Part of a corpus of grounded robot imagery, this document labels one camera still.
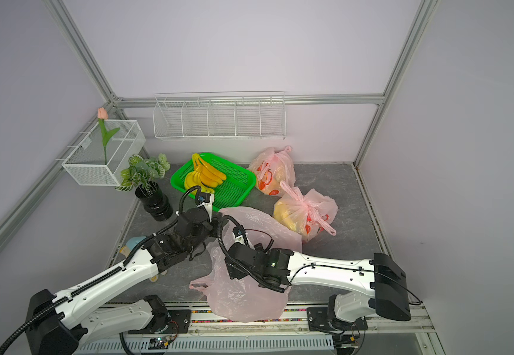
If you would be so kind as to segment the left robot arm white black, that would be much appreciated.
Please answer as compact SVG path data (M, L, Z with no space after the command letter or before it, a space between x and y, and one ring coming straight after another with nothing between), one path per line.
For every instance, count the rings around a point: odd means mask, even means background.
M140 240L110 269L55 294L44 289L30 302L26 321L0 346L0 354L25 334L32 354L73 354L79 347L125 332L164 332L172 322L156 295L108 308L124 291L193 257L218 235L221 214L205 207L179 212L165 228Z

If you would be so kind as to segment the plain pink plastic bag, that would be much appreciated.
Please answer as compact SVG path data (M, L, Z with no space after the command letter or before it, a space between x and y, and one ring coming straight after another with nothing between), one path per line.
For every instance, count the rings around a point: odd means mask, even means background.
M302 251L302 237L265 212L251 207L232 207L220 210L236 219L247 231L252 247L266 247ZM262 288L250 276L230 279L224 254L215 241L208 247L212 261L209 275L192 280L189 289L202 293L211 311L236 322L254 322L279 318L289 299L289 292L278 293Z

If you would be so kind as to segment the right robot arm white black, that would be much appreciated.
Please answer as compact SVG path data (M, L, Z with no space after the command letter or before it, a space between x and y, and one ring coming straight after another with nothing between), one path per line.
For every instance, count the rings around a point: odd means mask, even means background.
M285 248L251 248L244 243L220 246L231 279L251 277L258 286L285 293L294 285L318 285L344 290L329 299L328 317L345 323L376 314L409 322L406 273L390 256L335 260L313 257Z

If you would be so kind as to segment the printed pink plastic bag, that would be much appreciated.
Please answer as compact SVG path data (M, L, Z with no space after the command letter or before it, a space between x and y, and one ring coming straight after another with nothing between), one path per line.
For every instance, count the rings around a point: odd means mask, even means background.
M279 223L300 234L304 242L321 232L337 235L331 226L338 213L335 200L315 189L303 195L298 187L291 187L284 181L280 187L285 194L276 202L273 210L273 217Z
M281 182L295 185L294 162L290 156L292 146L276 151L269 147L261 152L249 165L248 170L256 176L256 188L265 195L281 197L285 194Z

